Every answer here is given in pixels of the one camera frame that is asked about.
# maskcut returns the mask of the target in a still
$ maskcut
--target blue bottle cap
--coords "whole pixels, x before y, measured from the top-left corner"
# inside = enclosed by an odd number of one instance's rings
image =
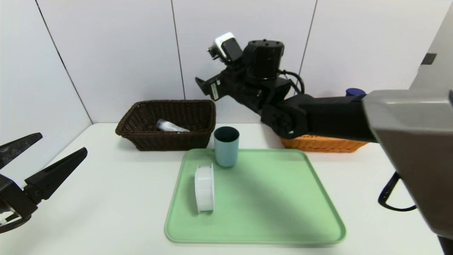
[[[348,88],[346,90],[346,96],[361,96],[361,95],[366,95],[365,91],[359,89],[359,88]]]

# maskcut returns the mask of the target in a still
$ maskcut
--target green tray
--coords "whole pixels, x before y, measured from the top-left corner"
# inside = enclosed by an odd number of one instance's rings
[[[197,166],[214,163],[214,211],[198,213]],[[307,156],[299,150],[239,150],[232,168],[214,150],[186,153],[165,223],[178,243],[335,244],[346,228]]]

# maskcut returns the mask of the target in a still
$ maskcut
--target white container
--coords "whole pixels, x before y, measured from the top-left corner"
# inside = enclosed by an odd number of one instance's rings
[[[198,166],[195,172],[198,212],[214,210],[214,166]]]

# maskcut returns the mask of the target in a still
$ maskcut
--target blue cup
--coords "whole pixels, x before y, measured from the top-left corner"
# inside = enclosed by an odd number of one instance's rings
[[[214,131],[216,161],[222,167],[232,167],[239,153],[239,131],[234,127],[219,127]]]

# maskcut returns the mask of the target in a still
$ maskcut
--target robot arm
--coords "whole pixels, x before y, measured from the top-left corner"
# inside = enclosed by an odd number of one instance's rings
[[[39,141],[40,133],[31,134],[0,146],[0,169],[22,152]],[[9,214],[0,221],[0,233],[25,224],[38,209],[42,200],[47,200],[87,156],[87,149],[72,153],[62,160],[33,174],[25,180],[22,190],[14,181],[0,174],[0,214]]]
[[[453,254],[453,92],[374,91],[366,96],[313,98],[279,77],[284,45],[254,40],[241,50],[231,33],[208,49],[225,70],[207,81],[195,78],[214,101],[224,96],[261,116],[279,136],[304,134],[379,142],[396,168],[379,203],[385,204],[401,178],[445,254]],[[302,79],[296,75],[303,88]]]

